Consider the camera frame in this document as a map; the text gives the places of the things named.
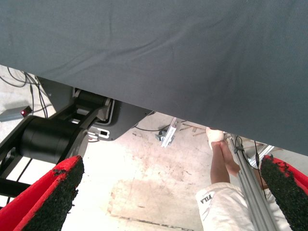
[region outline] concrete floor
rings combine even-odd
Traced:
[[[18,71],[12,71],[22,77]],[[0,66],[0,76],[11,80],[6,67]],[[0,82],[0,113],[19,106],[31,105],[29,86],[13,88]],[[39,109],[38,95],[35,95]],[[156,113],[139,123],[140,128],[156,129],[168,125],[172,117]],[[0,123],[0,141],[18,124],[18,120]],[[204,130],[177,131],[172,145],[161,148],[155,132],[133,128],[116,141],[89,143],[84,156],[85,174],[74,200],[75,207],[68,214],[63,230],[109,231],[201,231],[195,194],[210,184],[212,152]],[[253,142],[244,139],[244,146]],[[308,157],[275,149],[275,157],[283,159],[308,175]],[[15,180],[27,158],[23,158],[9,176]],[[33,183],[54,165],[33,161],[21,182]],[[238,185],[236,178],[231,178]],[[0,206],[6,198],[0,197]]]

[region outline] white pants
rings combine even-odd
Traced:
[[[269,189],[267,202],[282,231],[291,231],[282,211]],[[204,231],[254,231],[248,207],[239,187],[230,183],[215,183],[196,194]]]

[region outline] gray cloth cover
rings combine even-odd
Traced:
[[[1,0],[0,64],[308,154],[307,0]]]

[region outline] black cylinder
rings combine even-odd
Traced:
[[[70,147],[78,149],[81,142],[84,143],[85,133],[68,121],[37,117],[26,127],[19,151],[22,156],[56,164]]]

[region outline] person's leg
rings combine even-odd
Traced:
[[[226,169],[220,142],[212,142],[213,158],[211,166],[211,182],[212,184],[218,182],[230,183],[230,176]]]
[[[227,171],[229,172],[229,174],[237,177],[237,174],[240,171],[240,167],[237,163],[235,163],[235,161],[233,159],[233,155],[232,155],[232,153],[229,149],[227,141],[220,142],[220,145],[221,145],[222,155],[223,155],[223,158],[224,158],[224,161],[225,161]],[[268,186],[267,186],[266,182],[264,181],[264,179],[262,177],[260,178],[259,171],[256,170],[256,169],[253,169],[253,171],[254,171],[254,174],[256,176],[256,179],[257,179],[260,187],[263,188],[263,189],[267,189]]]
[[[221,150],[222,150],[222,155],[223,159],[225,161],[225,165],[227,168],[227,171],[229,174],[237,177],[237,174],[240,171],[240,167],[237,163],[235,163],[233,159],[233,155],[229,149],[228,142],[227,141],[222,141],[220,142]]]

